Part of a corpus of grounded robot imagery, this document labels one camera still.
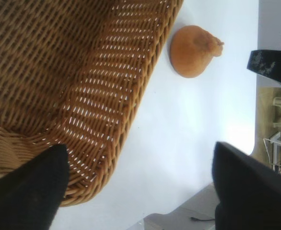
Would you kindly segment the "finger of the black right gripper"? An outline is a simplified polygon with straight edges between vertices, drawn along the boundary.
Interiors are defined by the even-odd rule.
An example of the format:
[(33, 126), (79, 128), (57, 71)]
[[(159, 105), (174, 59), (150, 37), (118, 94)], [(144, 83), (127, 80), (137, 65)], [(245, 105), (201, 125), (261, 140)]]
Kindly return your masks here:
[(281, 85), (281, 50), (251, 51), (247, 69)]

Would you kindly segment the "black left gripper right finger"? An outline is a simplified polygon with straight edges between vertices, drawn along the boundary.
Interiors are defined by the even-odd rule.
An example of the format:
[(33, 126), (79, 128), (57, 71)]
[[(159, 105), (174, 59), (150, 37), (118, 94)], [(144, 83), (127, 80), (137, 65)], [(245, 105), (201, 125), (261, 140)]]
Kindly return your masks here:
[(212, 163), (217, 230), (281, 230), (281, 175), (226, 142)]

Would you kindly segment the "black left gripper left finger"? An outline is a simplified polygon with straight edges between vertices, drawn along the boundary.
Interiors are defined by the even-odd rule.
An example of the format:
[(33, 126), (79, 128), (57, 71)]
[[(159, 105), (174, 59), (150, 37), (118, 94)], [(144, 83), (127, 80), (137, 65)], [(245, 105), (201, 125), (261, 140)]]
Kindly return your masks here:
[(69, 182), (65, 145), (55, 145), (0, 178), (0, 230), (47, 230)]

